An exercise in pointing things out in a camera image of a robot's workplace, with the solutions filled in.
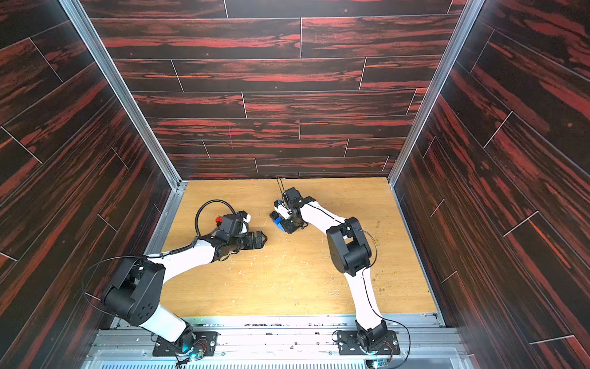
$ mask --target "metal grille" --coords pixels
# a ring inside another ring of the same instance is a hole
[[[100,369],[174,369],[174,364],[103,364]],[[183,369],[363,369],[362,363],[326,363],[326,364],[206,364],[190,363],[183,365]]]

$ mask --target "black mounting plate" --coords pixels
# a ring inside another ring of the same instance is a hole
[[[356,339],[356,331],[336,331],[334,334],[337,336],[336,340],[338,341],[340,355],[366,355],[360,349],[359,341]],[[394,355],[399,355],[399,342],[394,331],[387,331],[385,342],[389,343],[394,349]],[[391,352],[389,347],[383,345],[375,355],[391,355]]]
[[[217,336],[219,333],[217,332],[193,332],[197,339],[205,338],[208,342],[207,349],[205,350],[204,356],[213,356],[215,353],[215,347],[217,347]],[[201,345],[195,344],[195,349],[198,350]],[[152,356],[154,357],[170,357],[176,356],[174,353],[174,346],[168,342],[167,340],[163,339],[162,337],[158,336],[156,340],[156,346],[153,348]]]

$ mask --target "wooden table surface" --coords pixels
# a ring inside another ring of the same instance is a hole
[[[284,179],[283,183],[336,215],[356,217],[373,235],[379,251],[371,277],[382,313],[436,311],[385,178]],[[263,231],[268,242],[261,250],[242,251],[174,277],[162,289],[164,306],[179,316],[355,313],[346,279],[330,259],[326,236],[313,226],[289,235],[271,221],[273,203],[280,198],[273,179],[191,181],[164,250],[192,241],[196,211],[214,198],[250,213],[250,230]],[[216,216],[226,213],[223,204],[208,205],[199,219],[201,233],[209,233]]]

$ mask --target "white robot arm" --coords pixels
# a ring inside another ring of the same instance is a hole
[[[360,347],[368,354],[377,352],[388,331],[371,284],[371,248],[358,220],[331,213],[314,198],[303,198],[295,188],[284,191],[283,198],[275,201],[270,217],[286,233],[311,224],[327,236],[332,262],[350,287]]]
[[[212,202],[226,204],[232,213],[218,217],[217,227],[202,236],[198,217]],[[161,336],[173,345],[177,354],[191,352],[196,344],[192,327],[159,303],[162,285],[194,267],[224,261],[230,254],[262,249],[267,237],[262,231],[249,232],[249,222],[250,215],[245,211],[236,213],[225,201],[208,201],[197,212],[197,236],[189,245],[166,253],[124,259],[105,289],[102,308],[131,325]]]

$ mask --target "enclosure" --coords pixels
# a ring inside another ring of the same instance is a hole
[[[0,367],[177,366],[97,308],[118,257],[190,244],[216,198],[268,241],[163,285],[218,333],[185,368],[590,367],[584,2],[0,8]],[[370,236],[399,355],[344,355],[350,279],[326,229],[269,217],[278,178]]]

